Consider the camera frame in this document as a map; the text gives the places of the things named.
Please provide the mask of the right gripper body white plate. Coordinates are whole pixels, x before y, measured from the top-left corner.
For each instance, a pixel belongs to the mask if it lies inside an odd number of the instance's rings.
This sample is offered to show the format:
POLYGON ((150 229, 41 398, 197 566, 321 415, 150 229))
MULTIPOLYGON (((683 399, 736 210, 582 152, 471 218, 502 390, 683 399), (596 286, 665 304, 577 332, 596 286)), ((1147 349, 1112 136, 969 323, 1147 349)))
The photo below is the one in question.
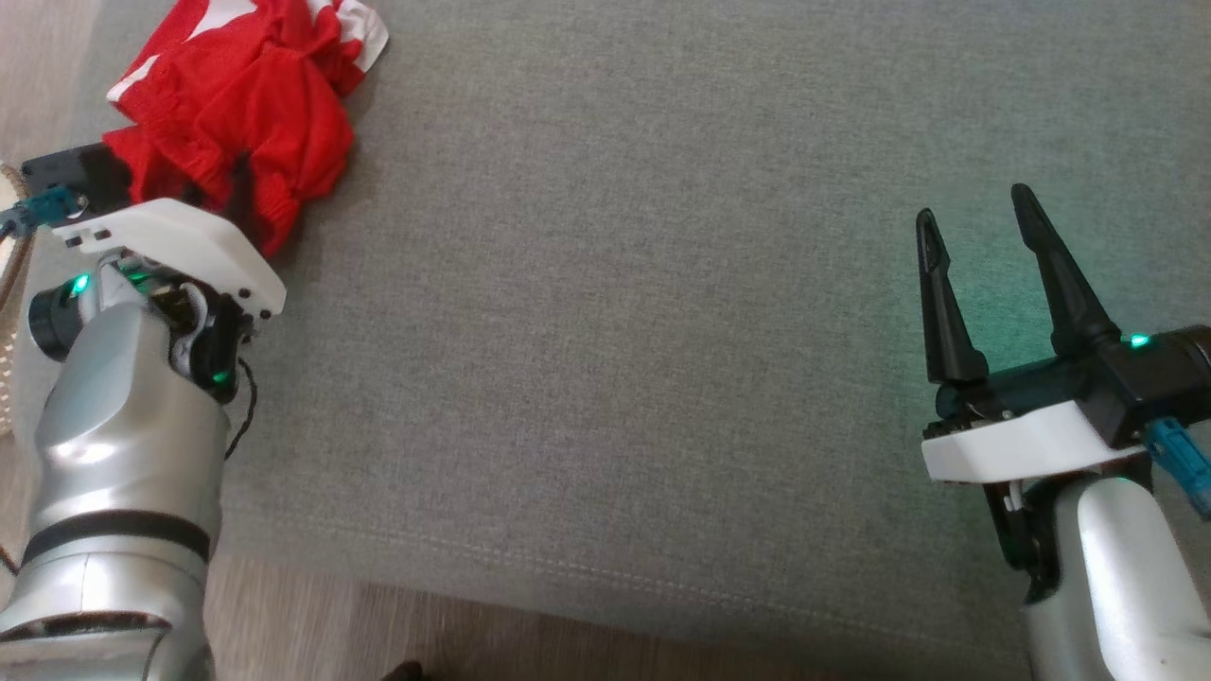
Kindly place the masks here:
POLYGON ((1138 445, 1112 450, 1079 410, 1086 374, 1079 364, 1044 360, 941 384, 939 420, 922 433, 932 480, 982 488, 1005 562, 1029 578, 1026 603, 1060 585, 1055 505, 1068 483, 1124 476, 1150 490, 1150 462, 1138 445))

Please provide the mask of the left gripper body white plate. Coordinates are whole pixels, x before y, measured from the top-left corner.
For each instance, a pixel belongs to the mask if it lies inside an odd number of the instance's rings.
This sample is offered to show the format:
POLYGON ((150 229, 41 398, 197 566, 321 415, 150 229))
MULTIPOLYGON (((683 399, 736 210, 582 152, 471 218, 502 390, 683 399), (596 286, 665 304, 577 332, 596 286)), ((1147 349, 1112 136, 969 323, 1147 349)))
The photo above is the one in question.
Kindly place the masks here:
POLYGON ((88 271, 52 290, 52 357, 64 362, 86 324, 133 305, 167 327, 170 368, 220 405, 239 391, 239 349, 285 310, 285 281, 231 221, 160 199, 53 229, 94 254, 88 271))

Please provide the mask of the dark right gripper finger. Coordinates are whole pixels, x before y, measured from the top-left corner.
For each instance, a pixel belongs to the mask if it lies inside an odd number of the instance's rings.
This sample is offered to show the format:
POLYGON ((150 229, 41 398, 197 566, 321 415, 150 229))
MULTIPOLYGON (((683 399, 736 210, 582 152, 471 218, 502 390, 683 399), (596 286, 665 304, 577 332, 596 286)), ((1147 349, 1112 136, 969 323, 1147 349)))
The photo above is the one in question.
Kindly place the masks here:
POLYGON ((932 384, 981 382, 988 374, 988 362, 974 349, 957 305, 955 290, 949 281, 949 253, 931 210, 918 212, 916 238, 926 379, 932 384))
POLYGON ((1051 344, 1057 357, 1086 357, 1103 347, 1121 342, 1102 302, 1064 246, 1035 193, 1025 183, 1010 191, 1021 238, 1035 254, 1054 326, 1051 344))

